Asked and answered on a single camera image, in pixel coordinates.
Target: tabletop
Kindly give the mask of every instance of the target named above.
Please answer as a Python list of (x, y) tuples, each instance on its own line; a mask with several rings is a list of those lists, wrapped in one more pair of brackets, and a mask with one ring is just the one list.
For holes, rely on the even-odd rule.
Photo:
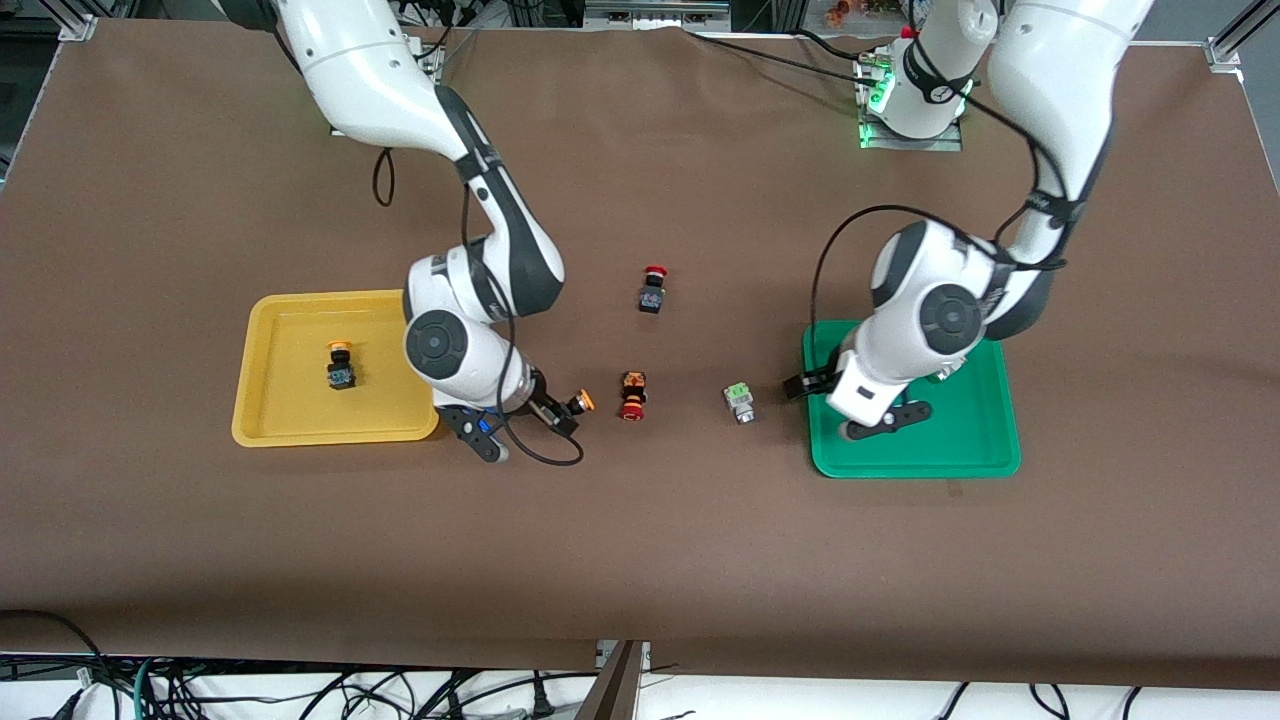
[[(978, 482), (823, 478), (780, 380), (832, 229), (908, 202), (992, 232), (1029, 184), (1016, 136), (970, 114), (959, 154), (861, 150), (842, 81), (676, 29), (481, 32), (445, 78), (564, 258), (520, 346), (600, 400), (585, 461), (237, 446), (253, 304), (399, 287), (457, 242), (457, 176), (398, 151), (379, 208), (378, 149), (329, 136), (270, 36), (104, 20), (0, 193), (0, 605), (108, 652), (575, 667), (626, 637), (687, 671), (1280, 687), (1280, 201), (1199, 49), (1126, 55), (1070, 265), (1005, 343), (1021, 469)], [(908, 222), (847, 233), (823, 316), (869, 313)], [(604, 400), (631, 369), (641, 423)]]

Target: white robot link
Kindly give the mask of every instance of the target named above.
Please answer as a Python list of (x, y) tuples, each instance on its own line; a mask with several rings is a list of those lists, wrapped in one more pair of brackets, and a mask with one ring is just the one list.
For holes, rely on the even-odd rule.
[(872, 316), (826, 366), (787, 380), (790, 396), (829, 393), (827, 404), (861, 425), (846, 425), (846, 437), (865, 437), (893, 424), (891, 406), (911, 380), (945, 378), (980, 338), (1039, 319), (1106, 155), (1116, 68), (1151, 4), (1021, 1), (996, 33), (991, 0), (938, 0), (918, 37), (887, 49), (895, 85), (878, 114), (893, 132), (927, 138), (955, 118), (956, 90), (995, 37), (991, 88), (1036, 141), (1036, 186), (1007, 250), (933, 219), (891, 237), (872, 269)]
[(385, 0), (220, 0), (233, 22), (284, 37), (325, 119), (378, 147), (448, 158), (493, 224), (485, 237), (424, 258), (404, 283), (404, 354), (431, 384), (440, 416), (481, 459), (508, 450), (508, 413), (531, 411), (568, 437), (588, 402), (550, 398), (536, 368), (490, 327), (541, 313), (564, 265), (502, 158), (452, 88), (419, 69)]

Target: green tray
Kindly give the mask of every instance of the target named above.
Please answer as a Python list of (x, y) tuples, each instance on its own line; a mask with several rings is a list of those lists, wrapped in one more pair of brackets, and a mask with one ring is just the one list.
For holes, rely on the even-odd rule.
[[(856, 325), (856, 320), (819, 322), (818, 356), (826, 359)], [(805, 368), (813, 368), (809, 331), (801, 346)], [(827, 405), (826, 395), (809, 396), (813, 464), (836, 479), (1006, 478), (1018, 470), (1023, 454), (998, 342), (979, 342), (946, 382), (919, 379), (909, 393), (911, 400), (929, 401), (933, 416), (856, 442), (840, 437), (845, 418)]]

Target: yellow tray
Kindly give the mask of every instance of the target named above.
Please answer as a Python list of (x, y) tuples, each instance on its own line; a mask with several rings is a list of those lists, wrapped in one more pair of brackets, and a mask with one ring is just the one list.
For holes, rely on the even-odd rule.
[[(431, 387), (404, 359), (401, 291), (271, 295), (248, 316), (232, 436), (244, 447), (422, 439)], [(356, 387), (329, 387), (329, 342), (352, 343)]]

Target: green led light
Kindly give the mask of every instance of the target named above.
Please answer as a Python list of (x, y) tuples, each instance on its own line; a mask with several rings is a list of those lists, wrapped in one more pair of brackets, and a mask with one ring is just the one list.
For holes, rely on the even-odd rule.
[(896, 81), (893, 79), (893, 73), (886, 70), (883, 79), (876, 83), (876, 87), (879, 90), (879, 92), (872, 92), (870, 100), (868, 102), (868, 106), (873, 113), (884, 111), (884, 104), (888, 102), (890, 92), (893, 92), (893, 85), (896, 85)]

